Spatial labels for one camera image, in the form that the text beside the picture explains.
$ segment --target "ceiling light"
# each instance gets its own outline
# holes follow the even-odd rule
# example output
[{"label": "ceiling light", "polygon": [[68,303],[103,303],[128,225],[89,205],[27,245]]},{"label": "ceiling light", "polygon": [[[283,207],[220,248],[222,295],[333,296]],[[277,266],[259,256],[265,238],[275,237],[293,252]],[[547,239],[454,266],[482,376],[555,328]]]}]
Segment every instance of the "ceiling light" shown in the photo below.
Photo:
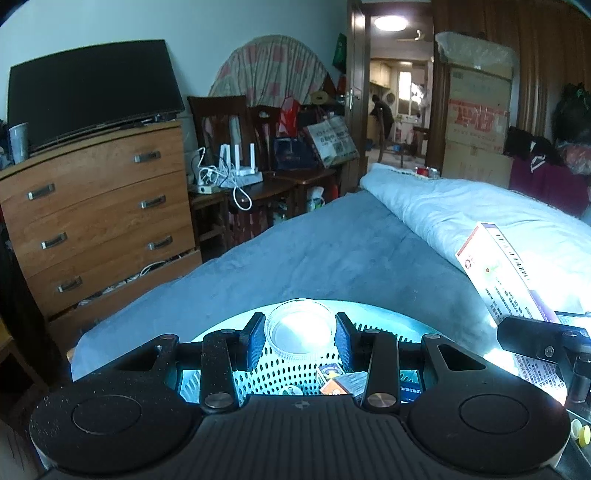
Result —
[{"label": "ceiling light", "polygon": [[408,26],[408,20],[398,15],[388,15],[376,18],[375,26],[387,32],[400,32]]}]

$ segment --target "shopping bag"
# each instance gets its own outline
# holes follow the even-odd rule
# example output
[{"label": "shopping bag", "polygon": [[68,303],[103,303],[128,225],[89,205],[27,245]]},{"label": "shopping bag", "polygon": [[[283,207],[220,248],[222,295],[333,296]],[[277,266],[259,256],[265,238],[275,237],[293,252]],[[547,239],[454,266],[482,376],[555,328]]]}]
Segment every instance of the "shopping bag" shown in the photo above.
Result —
[{"label": "shopping bag", "polygon": [[345,119],[334,116],[304,129],[319,160],[326,168],[359,158]]}]

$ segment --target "dresser drawer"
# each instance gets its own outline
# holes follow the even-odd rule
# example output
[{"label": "dresser drawer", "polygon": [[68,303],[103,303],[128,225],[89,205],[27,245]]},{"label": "dresser drawer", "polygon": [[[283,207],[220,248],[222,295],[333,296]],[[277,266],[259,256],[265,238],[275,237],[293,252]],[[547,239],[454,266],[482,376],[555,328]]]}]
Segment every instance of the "dresser drawer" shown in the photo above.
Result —
[{"label": "dresser drawer", "polygon": [[193,228],[185,220],[167,219],[114,238],[30,277],[27,284],[37,306],[51,317],[153,262],[194,248]]},{"label": "dresser drawer", "polygon": [[174,171],[184,172],[180,127],[100,143],[20,171],[0,181],[0,203],[11,233],[75,203]]},{"label": "dresser drawer", "polygon": [[[191,225],[184,172],[135,183],[9,230],[25,278],[137,229],[167,218]],[[113,255],[125,252],[114,251]]]}]

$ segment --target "white blanket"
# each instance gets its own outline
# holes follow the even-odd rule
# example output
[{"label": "white blanket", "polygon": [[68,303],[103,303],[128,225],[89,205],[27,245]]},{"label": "white blanket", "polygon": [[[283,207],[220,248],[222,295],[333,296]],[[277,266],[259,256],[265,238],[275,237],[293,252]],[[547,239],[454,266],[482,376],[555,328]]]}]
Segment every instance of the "white blanket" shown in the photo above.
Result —
[{"label": "white blanket", "polygon": [[495,223],[552,309],[591,312],[591,226],[582,221],[487,183],[423,180],[382,164],[361,186],[460,270],[455,254],[476,222]]}]

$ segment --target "kitchen cabinet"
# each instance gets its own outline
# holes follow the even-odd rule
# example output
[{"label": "kitchen cabinet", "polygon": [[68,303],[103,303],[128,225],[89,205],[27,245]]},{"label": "kitchen cabinet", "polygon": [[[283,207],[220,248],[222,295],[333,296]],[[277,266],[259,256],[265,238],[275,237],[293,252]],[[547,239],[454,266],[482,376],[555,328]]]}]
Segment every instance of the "kitchen cabinet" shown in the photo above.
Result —
[{"label": "kitchen cabinet", "polygon": [[369,81],[380,87],[390,89],[390,75],[392,70],[385,63],[372,61],[369,63]]}]

